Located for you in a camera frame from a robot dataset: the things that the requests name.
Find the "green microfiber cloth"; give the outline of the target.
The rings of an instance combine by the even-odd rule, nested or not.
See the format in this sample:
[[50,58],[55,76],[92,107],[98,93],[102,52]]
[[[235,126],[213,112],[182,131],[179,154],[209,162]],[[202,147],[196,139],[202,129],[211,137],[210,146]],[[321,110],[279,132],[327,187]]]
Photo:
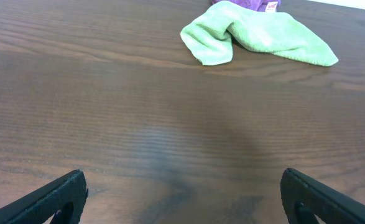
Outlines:
[[212,5],[185,26],[181,39],[203,65],[233,59],[232,41],[251,52],[330,67],[338,62],[329,45],[285,12],[257,12],[230,1]]

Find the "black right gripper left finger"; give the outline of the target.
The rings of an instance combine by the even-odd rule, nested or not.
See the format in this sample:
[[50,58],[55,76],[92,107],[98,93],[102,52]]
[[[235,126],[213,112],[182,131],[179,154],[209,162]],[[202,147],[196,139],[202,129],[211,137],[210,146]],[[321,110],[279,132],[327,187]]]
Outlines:
[[78,224],[87,197],[84,173],[73,170],[0,208],[0,224]]

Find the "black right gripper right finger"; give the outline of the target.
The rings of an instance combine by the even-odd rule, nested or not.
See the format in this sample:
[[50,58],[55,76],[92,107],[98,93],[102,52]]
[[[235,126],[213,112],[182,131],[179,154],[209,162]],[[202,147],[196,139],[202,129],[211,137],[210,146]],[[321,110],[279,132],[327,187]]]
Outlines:
[[365,205],[296,169],[284,170],[280,193],[290,224],[365,224]]

